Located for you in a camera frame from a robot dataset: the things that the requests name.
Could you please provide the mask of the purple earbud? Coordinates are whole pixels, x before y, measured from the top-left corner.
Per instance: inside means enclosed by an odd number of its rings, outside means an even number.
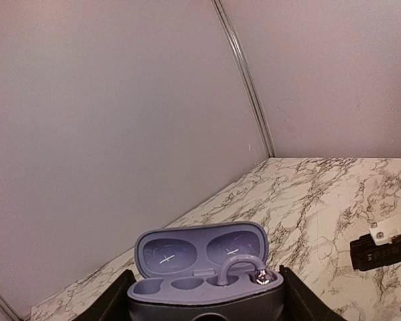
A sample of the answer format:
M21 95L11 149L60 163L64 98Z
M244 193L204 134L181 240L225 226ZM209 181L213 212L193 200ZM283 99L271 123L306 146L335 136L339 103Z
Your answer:
M264 261L257 256L250 254L234 255L224 261L218 274L217 285L228 286L229 272L247 272L252 283L267 285L277 280L277 276L268 270Z

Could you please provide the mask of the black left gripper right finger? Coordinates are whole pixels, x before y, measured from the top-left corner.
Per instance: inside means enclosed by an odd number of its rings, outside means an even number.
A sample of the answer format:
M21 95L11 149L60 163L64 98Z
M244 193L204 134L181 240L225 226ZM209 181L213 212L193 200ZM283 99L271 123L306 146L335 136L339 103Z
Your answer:
M285 320L346 321L324 304L289 267L280 265L279 273L284 279Z

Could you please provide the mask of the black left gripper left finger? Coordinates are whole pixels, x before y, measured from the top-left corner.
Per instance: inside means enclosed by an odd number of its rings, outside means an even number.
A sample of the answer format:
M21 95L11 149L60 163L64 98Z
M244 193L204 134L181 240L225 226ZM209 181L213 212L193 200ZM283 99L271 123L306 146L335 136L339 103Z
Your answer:
M74 321L131 320L128 312L129 287L136 282L131 270L124 270L106 291Z

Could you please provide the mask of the purple earbud charging case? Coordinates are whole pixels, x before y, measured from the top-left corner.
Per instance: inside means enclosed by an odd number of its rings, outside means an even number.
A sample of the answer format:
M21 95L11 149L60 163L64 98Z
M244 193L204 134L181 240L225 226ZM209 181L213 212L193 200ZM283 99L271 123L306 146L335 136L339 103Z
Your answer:
M268 256L267 234L248 221L158 229L141 235L134 248L142 279L128 291L132 320L284 320L284 279L264 286L247 272L229 272L217 285L227 259Z

